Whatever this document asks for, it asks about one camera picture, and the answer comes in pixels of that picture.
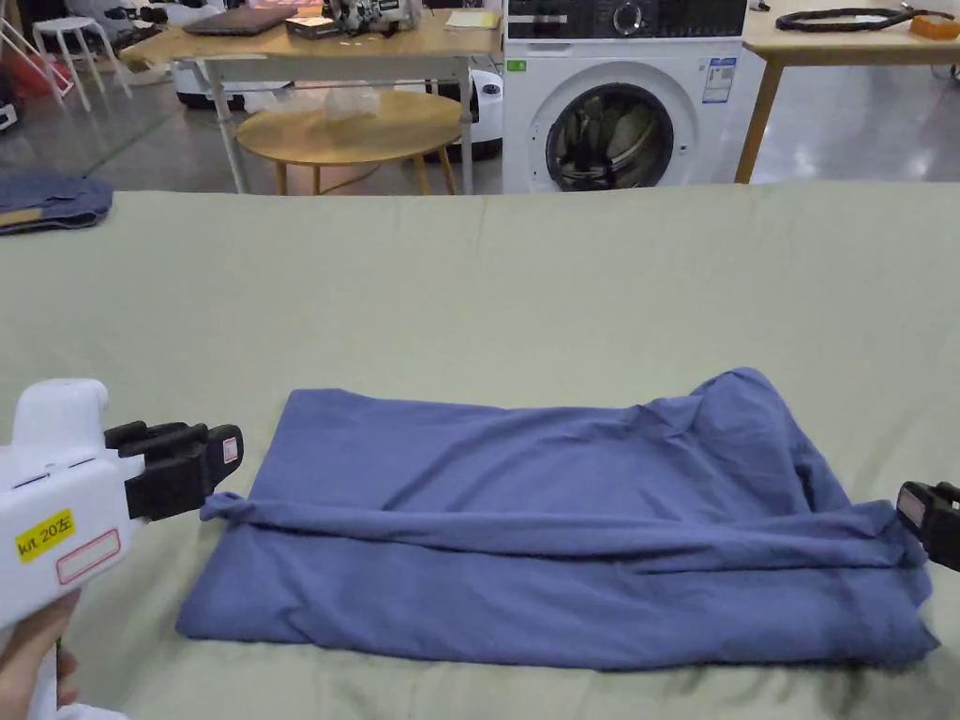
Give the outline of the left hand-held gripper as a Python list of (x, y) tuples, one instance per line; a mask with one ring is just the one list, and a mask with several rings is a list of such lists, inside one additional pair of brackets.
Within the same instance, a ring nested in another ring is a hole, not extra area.
[(1, 449), (4, 632), (118, 564), (144, 521), (201, 508), (243, 462), (237, 425), (104, 432), (107, 405), (89, 379), (38, 382), (18, 400)]

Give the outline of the person's left hand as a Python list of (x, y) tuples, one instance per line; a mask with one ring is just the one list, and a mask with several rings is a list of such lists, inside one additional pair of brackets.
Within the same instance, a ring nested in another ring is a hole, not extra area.
[(81, 593), (71, 592), (19, 622), (1, 656), (1, 717), (25, 719), (47, 654), (66, 633)]

